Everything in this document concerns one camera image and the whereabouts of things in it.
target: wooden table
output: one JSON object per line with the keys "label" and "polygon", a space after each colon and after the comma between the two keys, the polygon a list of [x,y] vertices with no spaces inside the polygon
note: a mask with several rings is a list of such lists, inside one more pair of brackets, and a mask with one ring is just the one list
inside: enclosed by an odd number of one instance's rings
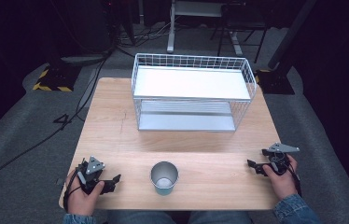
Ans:
{"label": "wooden table", "polygon": [[[105,163],[100,179],[122,174],[115,192],[100,196],[100,209],[272,209],[278,200],[270,180],[256,175],[246,160],[267,161],[261,149],[274,142],[279,137],[260,88],[234,133],[139,132],[131,80],[105,77],[97,85],[69,173],[93,155]],[[156,193],[149,177],[159,161],[179,170],[167,196]]]}

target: cable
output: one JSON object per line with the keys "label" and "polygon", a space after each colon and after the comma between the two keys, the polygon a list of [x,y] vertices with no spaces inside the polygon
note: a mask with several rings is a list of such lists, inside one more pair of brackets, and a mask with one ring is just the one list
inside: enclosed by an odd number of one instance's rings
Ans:
{"label": "cable", "polygon": [[120,49],[119,47],[117,47],[117,49],[118,49],[121,53],[126,54],[126,55],[128,55],[128,56],[130,56],[130,57],[132,57],[132,58],[135,58],[135,57],[136,57],[136,56],[132,55],[131,53],[129,53],[129,52],[123,50],[123,49]]}
{"label": "cable", "polygon": [[[100,63],[105,58],[105,55],[101,55],[99,58],[89,59],[89,60],[82,60],[82,61],[71,61],[71,60],[69,60],[69,58],[75,58],[75,57],[64,57],[64,58],[62,58],[62,61],[64,61],[66,64],[69,64],[70,66],[83,67],[83,66],[92,65],[92,64],[95,64],[95,63]],[[85,57],[96,57],[96,55],[85,55],[85,54],[83,54],[83,55],[77,56],[77,57],[84,57],[84,58]]]}
{"label": "cable", "polygon": [[[97,74],[100,73],[100,71],[102,70],[103,65],[105,64],[105,62],[107,61],[108,57],[111,55],[111,53],[109,53],[105,59],[100,63],[99,65],[99,70],[97,72]],[[94,87],[96,86],[98,78],[95,79],[94,83],[93,83],[93,87],[92,89],[94,89]],[[26,153],[32,151],[33,149],[35,149],[36,147],[41,146],[43,143],[47,142],[51,137],[53,137],[55,134],[57,134],[59,131],[61,131],[67,124],[69,124],[77,115],[78,113],[85,107],[85,105],[87,104],[87,102],[90,100],[92,95],[92,91],[90,92],[90,95],[88,96],[87,100],[84,102],[84,104],[82,105],[81,108],[79,108],[79,110],[68,120],[66,121],[60,128],[58,128],[55,132],[53,132],[52,134],[50,134],[49,136],[47,136],[46,138],[44,138],[42,141],[38,142],[37,144],[35,144],[32,147],[29,147],[28,149],[24,150],[22,153],[20,153],[19,155],[17,155],[16,157],[14,157],[13,159],[7,161],[6,163],[4,163],[3,165],[0,166],[0,171],[2,169],[4,169],[5,167],[7,167],[8,165],[10,165],[13,161],[15,161],[16,159],[18,159],[19,157],[25,155]]]}
{"label": "cable", "polygon": [[70,195],[74,192],[74,191],[76,191],[76,190],[78,190],[78,189],[81,189],[81,186],[79,186],[79,187],[77,187],[77,188],[75,188],[75,189],[73,189],[72,191],[70,191],[70,193],[69,193],[69,197],[70,197]]}
{"label": "cable", "polygon": [[135,35],[134,36],[134,43],[124,43],[124,40],[130,40],[129,37],[121,37],[121,35],[119,35],[118,38],[118,46],[122,46],[124,48],[133,48],[133,47],[137,47],[138,43],[146,36],[149,36],[151,34],[151,28],[149,28],[148,32],[143,34],[143,32],[145,31],[145,29],[143,29],[139,35]]}
{"label": "cable", "polygon": [[171,23],[166,23],[164,26],[162,26],[161,28],[157,28],[155,29],[155,31],[152,31],[152,28],[149,28],[149,31],[146,33],[146,34],[143,34],[143,32],[145,31],[145,29],[143,29],[139,35],[136,35],[135,37],[137,38],[136,39],[136,44],[133,45],[133,44],[124,44],[122,43],[122,40],[129,40],[130,38],[127,37],[127,38],[123,38],[123,37],[119,37],[119,45],[121,47],[124,47],[124,48],[132,48],[132,47],[140,47],[142,46],[143,44],[145,44],[148,40],[155,40],[155,39],[158,39],[158,38],[161,38],[163,37],[164,35],[168,35],[169,32],[166,32],[166,33],[163,33],[163,34],[160,34],[159,33],[161,31],[163,31],[166,27],[170,26]]}
{"label": "cable", "polygon": [[[95,80],[95,82],[94,82],[94,86],[95,86],[96,80],[98,79],[98,76],[99,76],[99,73],[100,73],[99,67],[102,67],[103,64],[104,64],[104,63],[101,62],[101,63],[99,63],[98,66],[96,67],[96,69],[95,69],[95,75],[93,76],[93,78],[91,79],[91,81],[88,82],[87,88],[85,88],[84,92],[82,93],[83,96],[84,96],[85,92],[87,91],[88,87],[90,86],[90,84],[93,82],[93,80]],[[89,99],[90,99],[90,97],[91,97],[91,95],[92,95],[92,93],[93,93],[94,86],[91,88],[90,95],[88,96],[86,102],[89,101]],[[82,118],[78,115],[78,113],[77,113],[77,111],[78,111],[78,109],[79,109],[78,106],[79,106],[79,104],[81,103],[81,100],[82,100],[82,96],[81,96],[81,98],[79,98],[79,100],[78,100],[77,107],[76,107],[76,114],[77,114],[77,117],[78,117],[81,121],[85,122],[85,120],[82,119]]]}
{"label": "cable", "polygon": [[67,187],[66,187],[66,191],[64,192],[64,195],[63,195],[63,208],[64,208],[64,211],[66,211],[66,212],[67,212],[67,208],[68,208],[67,202],[68,202],[68,199],[69,199],[70,195],[71,195],[76,189],[81,188],[81,186],[80,186],[80,187],[78,187],[78,188],[72,190],[72,191],[69,193],[69,190],[72,188],[73,181],[75,180],[77,173],[78,173],[78,167],[76,168],[75,172],[73,173],[72,177],[70,178],[70,181],[69,181],[69,183],[67,184]]}
{"label": "cable", "polygon": [[287,170],[291,173],[291,175],[293,176],[293,179],[294,179],[294,184],[295,184],[295,187],[296,187],[296,190],[297,190],[297,193],[302,197],[302,191],[300,189],[300,176],[296,174],[295,170],[294,170],[294,167],[289,164],[287,167]]}

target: controller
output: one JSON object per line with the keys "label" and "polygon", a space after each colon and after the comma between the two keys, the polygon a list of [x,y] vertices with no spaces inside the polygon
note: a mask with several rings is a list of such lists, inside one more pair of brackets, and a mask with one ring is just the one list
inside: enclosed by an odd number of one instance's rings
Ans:
{"label": "controller", "polygon": [[267,163],[256,163],[255,161],[247,160],[247,165],[256,170],[256,174],[265,175],[262,166],[267,164],[277,175],[283,175],[288,167],[290,166],[290,160],[288,159],[287,152],[298,152],[300,149],[298,147],[290,147],[281,143],[275,143],[268,149],[262,149],[262,155],[268,157],[270,162]]}
{"label": "controller", "polygon": [[[82,190],[91,194],[95,186],[99,183],[99,176],[102,174],[105,164],[98,161],[93,156],[90,157],[90,161],[83,161],[77,167],[77,175],[81,184]],[[116,188],[116,184],[119,182],[121,175],[115,176],[112,180],[104,180],[105,186],[102,189],[101,194],[113,192]]]}

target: chair leg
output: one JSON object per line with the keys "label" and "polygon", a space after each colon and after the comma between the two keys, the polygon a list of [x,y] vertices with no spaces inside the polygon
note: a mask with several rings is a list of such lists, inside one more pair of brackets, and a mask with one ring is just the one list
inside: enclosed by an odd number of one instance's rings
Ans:
{"label": "chair leg", "polygon": [[259,51],[261,50],[261,47],[262,47],[262,42],[264,41],[264,37],[265,37],[265,34],[267,33],[267,29],[264,30],[264,33],[262,33],[262,38],[261,40],[259,41],[259,46],[258,46],[258,50],[257,50],[257,55],[256,55],[256,59],[254,60],[254,63],[257,62],[257,58],[259,56]]}
{"label": "chair leg", "polygon": [[216,26],[215,31],[213,32],[212,36],[210,36],[210,40],[212,40],[213,37],[215,36],[215,34],[216,34],[216,32],[217,32],[217,29],[218,29],[218,25]]}
{"label": "chair leg", "polygon": [[248,40],[248,38],[250,38],[250,36],[254,33],[255,31],[251,31],[250,34],[247,36],[247,38],[244,40],[244,42],[246,42]]}
{"label": "chair leg", "polygon": [[220,52],[221,52],[221,45],[223,43],[223,35],[224,35],[224,26],[222,26],[221,28],[221,35],[220,35],[220,42],[218,43],[218,52],[217,52],[217,57],[220,56]]}

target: wire mesh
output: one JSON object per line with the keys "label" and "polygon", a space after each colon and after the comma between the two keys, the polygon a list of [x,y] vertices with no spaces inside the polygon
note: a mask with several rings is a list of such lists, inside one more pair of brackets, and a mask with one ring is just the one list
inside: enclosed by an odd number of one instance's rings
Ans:
{"label": "wire mesh", "polygon": [[181,68],[209,68],[209,69],[231,69],[239,70],[242,74],[249,93],[249,99],[241,100],[212,100],[212,99],[156,99],[144,98],[135,99],[134,107],[136,119],[140,128],[140,118],[144,113],[157,114],[187,114],[200,116],[232,116],[234,131],[256,94],[256,80],[250,65],[245,58],[230,57],[209,57],[209,56],[189,56],[189,55],[168,55],[168,54],[136,54],[133,65],[132,89],[134,93],[138,68],[140,66],[163,66]]}

